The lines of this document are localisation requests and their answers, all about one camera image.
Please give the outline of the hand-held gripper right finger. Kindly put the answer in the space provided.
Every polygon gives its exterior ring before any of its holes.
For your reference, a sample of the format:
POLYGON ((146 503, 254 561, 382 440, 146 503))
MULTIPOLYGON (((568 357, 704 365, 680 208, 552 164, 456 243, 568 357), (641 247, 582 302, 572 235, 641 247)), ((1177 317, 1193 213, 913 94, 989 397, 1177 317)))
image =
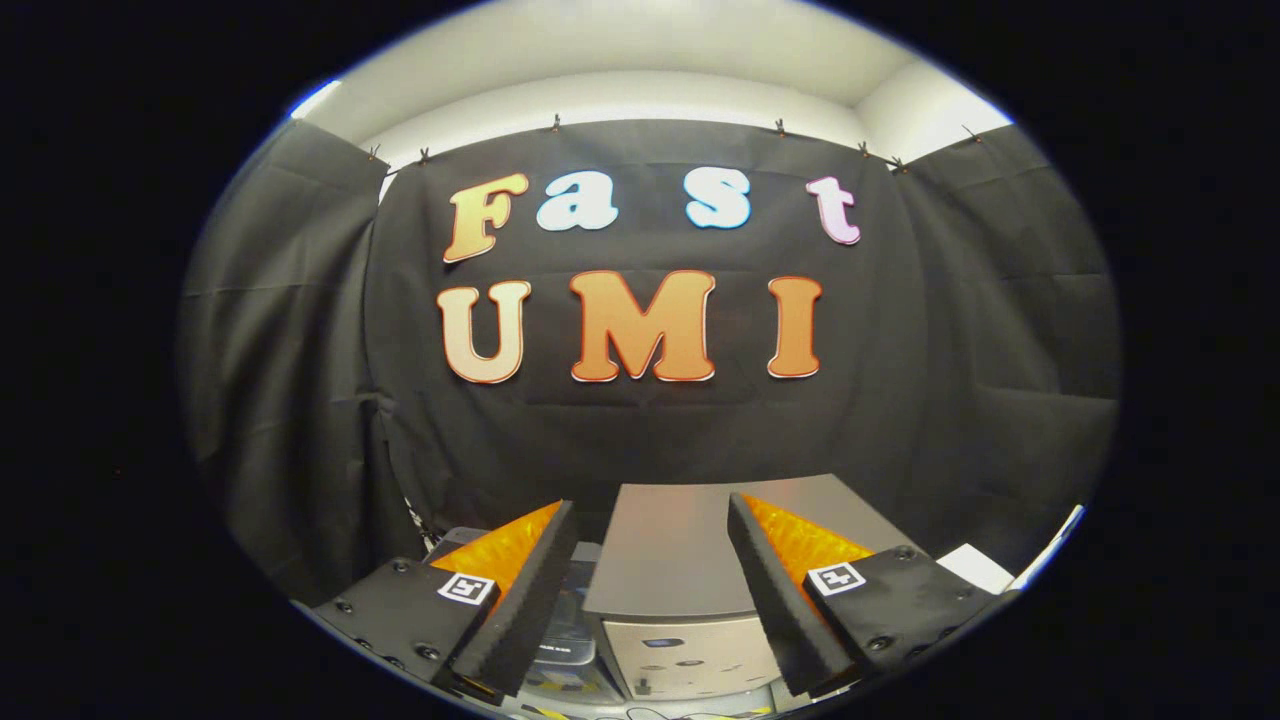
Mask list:
POLYGON ((913 544, 869 550, 750 495, 730 496, 727 533, 794 694, 902 674, 1001 603, 913 544))

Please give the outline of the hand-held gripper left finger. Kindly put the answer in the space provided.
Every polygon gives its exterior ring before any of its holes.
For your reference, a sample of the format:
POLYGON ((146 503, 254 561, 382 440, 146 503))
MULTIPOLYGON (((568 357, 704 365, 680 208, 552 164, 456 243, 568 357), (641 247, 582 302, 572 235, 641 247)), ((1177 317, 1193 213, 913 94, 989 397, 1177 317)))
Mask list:
POLYGON ((310 618, 431 692, 513 697, 577 542, 573 502, 557 500, 439 559, 392 559, 312 607, 310 618))

